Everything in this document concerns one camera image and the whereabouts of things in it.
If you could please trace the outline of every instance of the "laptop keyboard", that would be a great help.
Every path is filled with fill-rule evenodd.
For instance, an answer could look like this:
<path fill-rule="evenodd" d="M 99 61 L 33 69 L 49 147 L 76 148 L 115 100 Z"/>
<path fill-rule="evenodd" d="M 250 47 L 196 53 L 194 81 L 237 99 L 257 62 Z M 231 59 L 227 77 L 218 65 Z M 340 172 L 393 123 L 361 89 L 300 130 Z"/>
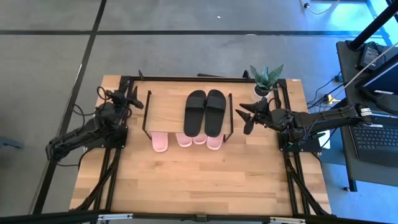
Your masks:
<path fill-rule="evenodd" d="M 398 152 L 398 128 L 352 126 L 351 130 L 358 150 Z"/>

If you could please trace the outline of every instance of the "succulent plant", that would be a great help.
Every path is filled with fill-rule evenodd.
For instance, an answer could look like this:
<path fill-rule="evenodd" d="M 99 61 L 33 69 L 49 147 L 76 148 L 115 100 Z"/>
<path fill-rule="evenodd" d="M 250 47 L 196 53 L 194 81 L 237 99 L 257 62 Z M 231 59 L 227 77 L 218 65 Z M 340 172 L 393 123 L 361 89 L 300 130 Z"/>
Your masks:
<path fill-rule="evenodd" d="M 254 75 L 254 79 L 256 81 L 256 86 L 260 88 L 260 90 L 268 92 L 270 91 L 273 84 L 278 80 L 284 65 L 277 67 L 272 72 L 268 73 L 268 66 L 265 65 L 261 74 L 259 74 L 252 65 L 250 65 L 250 71 Z"/>

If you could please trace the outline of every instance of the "black table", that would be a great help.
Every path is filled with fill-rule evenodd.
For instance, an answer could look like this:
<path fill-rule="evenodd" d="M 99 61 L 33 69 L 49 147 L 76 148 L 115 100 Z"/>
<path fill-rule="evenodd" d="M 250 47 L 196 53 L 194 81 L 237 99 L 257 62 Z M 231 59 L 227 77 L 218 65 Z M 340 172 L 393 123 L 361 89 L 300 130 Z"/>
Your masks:
<path fill-rule="evenodd" d="M 336 46 L 343 81 L 348 82 L 359 72 L 359 70 L 355 68 L 355 65 L 358 62 L 360 52 L 352 51 L 347 48 L 346 42 L 338 42 Z M 388 60 L 395 54 L 398 54 L 398 49 L 390 50 L 386 54 L 386 59 Z M 334 108 L 344 106 L 345 104 L 362 103 L 364 105 L 368 105 L 373 113 L 386 114 L 386 112 L 377 108 L 376 105 L 363 98 L 359 94 L 359 91 L 355 88 L 355 83 L 356 81 L 354 81 L 348 88 L 346 88 L 346 98 L 339 102 Z M 386 96 L 381 101 L 381 103 L 387 105 L 393 110 L 398 110 L 398 103 L 396 102 L 398 102 L 398 96 L 394 95 Z M 343 140 L 344 155 L 346 160 L 349 183 L 349 188 L 346 188 L 346 190 L 352 192 L 357 191 L 355 180 L 398 186 L 398 168 L 380 166 L 360 161 L 356 157 L 354 142 L 349 133 L 349 127 L 345 126 L 340 129 L 341 138 Z"/>

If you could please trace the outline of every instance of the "wooden tabletop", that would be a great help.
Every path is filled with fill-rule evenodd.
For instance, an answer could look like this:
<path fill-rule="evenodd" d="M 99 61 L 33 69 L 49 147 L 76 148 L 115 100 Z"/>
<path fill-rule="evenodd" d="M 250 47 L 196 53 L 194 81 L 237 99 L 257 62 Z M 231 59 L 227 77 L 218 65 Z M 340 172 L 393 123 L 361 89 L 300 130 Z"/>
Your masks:
<path fill-rule="evenodd" d="M 104 76 L 105 89 L 117 89 L 120 76 Z M 138 99 L 146 102 L 148 90 L 168 90 L 185 96 L 193 90 L 218 89 L 233 95 L 233 109 L 252 103 L 252 83 L 220 82 L 134 82 Z M 287 80 L 291 108 L 307 111 L 302 83 Z M 129 134 L 122 151 L 115 185 L 112 211 L 147 213 L 206 213 L 217 215 L 291 215 L 283 155 L 277 133 L 256 125 L 251 135 L 243 134 L 243 120 L 234 112 L 234 134 L 220 150 L 205 145 L 178 146 L 169 134 L 169 148 L 156 153 L 142 131 L 144 110 L 132 108 Z M 93 149 L 82 160 L 70 208 L 82 203 L 97 184 L 104 149 Z M 305 184 L 314 198 L 330 212 L 319 161 L 310 153 L 300 153 Z M 296 188 L 299 211 L 300 191 Z M 106 200 L 106 190 L 101 208 Z"/>
<path fill-rule="evenodd" d="M 173 85 L 156 85 L 155 88 L 151 90 L 152 94 L 149 100 L 146 131 L 167 133 L 184 132 L 185 103 L 187 101 L 187 96 L 192 90 L 206 90 L 206 86 L 192 86 L 190 90 L 187 89 L 187 91 L 178 91 L 178 88 L 179 86 Z M 225 95 L 226 108 L 221 134 L 231 133 L 228 95 L 229 94 Z M 202 119 L 200 132 L 205 133 L 205 117 Z"/>

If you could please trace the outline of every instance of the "metal pole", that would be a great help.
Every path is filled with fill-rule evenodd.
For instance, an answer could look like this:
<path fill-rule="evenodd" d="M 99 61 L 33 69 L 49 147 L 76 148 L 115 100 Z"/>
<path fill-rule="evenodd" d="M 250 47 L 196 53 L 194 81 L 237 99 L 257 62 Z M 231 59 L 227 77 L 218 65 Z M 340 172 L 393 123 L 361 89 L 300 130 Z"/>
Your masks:
<path fill-rule="evenodd" d="M 377 16 L 365 30 L 362 31 L 350 44 L 351 50 L 356 50 L 365 43 L 376 31 L 378 31 L 392 16 L 398 11 L 398 1 L 395 0 L 391 5 L 387 6 L 386 9 Z"/>

